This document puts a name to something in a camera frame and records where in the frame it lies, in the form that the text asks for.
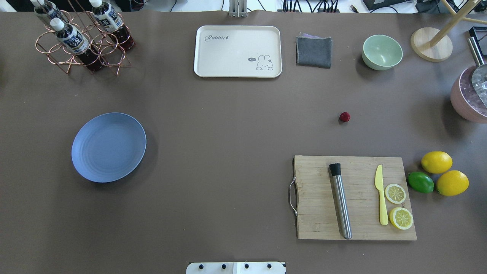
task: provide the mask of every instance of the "yellow lemon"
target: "yellow lemon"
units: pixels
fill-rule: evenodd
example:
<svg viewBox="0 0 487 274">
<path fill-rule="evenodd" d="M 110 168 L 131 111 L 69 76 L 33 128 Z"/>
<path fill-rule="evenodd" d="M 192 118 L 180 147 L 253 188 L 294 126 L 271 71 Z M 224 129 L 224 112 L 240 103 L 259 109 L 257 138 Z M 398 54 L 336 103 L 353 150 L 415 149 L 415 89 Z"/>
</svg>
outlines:
<svg viewBox="0 0 487 274">
<path fill-rule="evenodd" d="M 468 178 L 458 170 L 451 170 L 441 175 L 436 182 L 436 189 L 445 196 L 454 196 L 468 188 Z"/>
<path fill-rule="evenodd" d="M 450 169 L 453 165 L 453 160 L 446 152 L 431 151 L 423 156 L 421 165 L 427 172 L 439 174 Z"/>
<path fill-rule="evenodd" d="M 406 191 L 398 184 L 390 184 L 384 190 L 387 200 L 393 204 L 402 204 L 406 200 Z"/>
<path fill-rule="evenodd" d="M 409 210 L 396 207 L 389 212 L 389 220 L 396 228 L 406 230 L 412 226 L 412 214 Z"/>
</svg>

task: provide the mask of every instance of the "white bottle cap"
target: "white bottle cap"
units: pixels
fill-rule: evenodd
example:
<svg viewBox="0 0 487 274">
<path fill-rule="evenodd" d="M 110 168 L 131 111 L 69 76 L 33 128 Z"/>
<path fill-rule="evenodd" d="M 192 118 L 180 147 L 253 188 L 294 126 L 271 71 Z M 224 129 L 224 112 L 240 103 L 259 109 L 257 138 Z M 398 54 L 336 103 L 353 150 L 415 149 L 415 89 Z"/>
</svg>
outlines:
<svg viewBox="0 0 487 274">
<path fill-rule="evenodd" d="M 56 31 L 62 30 L 64 28 L 64 22 L 59 18 L 54 18 L 51 20 L 51 27 Z"/>
<path fill-rule="evenodd" d="M 90 3 L 93 6 L 93 8 L 98 8 L 99 6 L 101 6 L 103 2 L 102 0 L 90 0 Z"/>
<path fill-rule="evenodd" d="M 32 5 L 40 7 L 44 4 L 44 0 L 31 0 Z"/>
</svg>

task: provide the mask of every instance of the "knife handle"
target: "knife handle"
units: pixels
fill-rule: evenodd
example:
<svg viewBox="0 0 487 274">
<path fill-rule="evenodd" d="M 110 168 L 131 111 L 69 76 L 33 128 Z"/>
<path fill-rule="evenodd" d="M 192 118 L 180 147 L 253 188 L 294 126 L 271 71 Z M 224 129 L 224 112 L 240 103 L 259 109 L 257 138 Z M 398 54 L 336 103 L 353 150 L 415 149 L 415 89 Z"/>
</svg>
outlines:
<svg viewBox="0 0 487 274">
<path fill-rule="evenodd" d="M 341 181 L 340 164 L 331 164 L 330 171 L 333 177 L 335 187 L 335 195 L 338 200 L 338 215 L 340 217 L 340 227 L 343 232 L 343 237 L 347 240 L 352 238 L 352 228 L 348 218 L 347 200 L 345 199 L 345 191 L 343 189 L 343 182 Z"/>
<path fill-rule="evenodd" d="M 387 225 L 389 220 L 387 219 L 386 199 L 384 198 L 384 191 L 379 195 L 379 220 L 381 225 Z"/>
</svg>

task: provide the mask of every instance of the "pink pot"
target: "pink pot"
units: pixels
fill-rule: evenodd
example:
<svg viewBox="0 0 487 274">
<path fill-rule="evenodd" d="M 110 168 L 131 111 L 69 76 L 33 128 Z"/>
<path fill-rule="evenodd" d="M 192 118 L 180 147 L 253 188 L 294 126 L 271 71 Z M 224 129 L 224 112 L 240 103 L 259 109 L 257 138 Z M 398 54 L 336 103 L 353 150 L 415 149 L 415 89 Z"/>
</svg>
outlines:
<svg viewBox="0 0 487 274">
<path fill-rule="evenodd" d="M 464 70 L 451 88 L 450 100 L 461 117 L 476 123 L 487 123 L 487 107 L 472 86 L 472 73 L 476 66 Z"/>
</svg>

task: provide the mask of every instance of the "raspberry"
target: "raspberry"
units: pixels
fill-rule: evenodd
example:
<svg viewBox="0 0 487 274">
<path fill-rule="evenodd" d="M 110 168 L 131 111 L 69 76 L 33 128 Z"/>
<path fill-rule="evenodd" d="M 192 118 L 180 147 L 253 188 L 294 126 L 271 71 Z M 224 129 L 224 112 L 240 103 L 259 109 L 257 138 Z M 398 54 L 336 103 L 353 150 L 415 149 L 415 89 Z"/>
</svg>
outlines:
<svg viewBox="0 0 487 274">
<path fill-rule="evenodd" d="M 350 114 L 348 112 L 343 112 L 342 114 L 340 114 L 339 119 L 342 122 L 348 122 L 348 121 L 350 121 Z"/>
</svg>

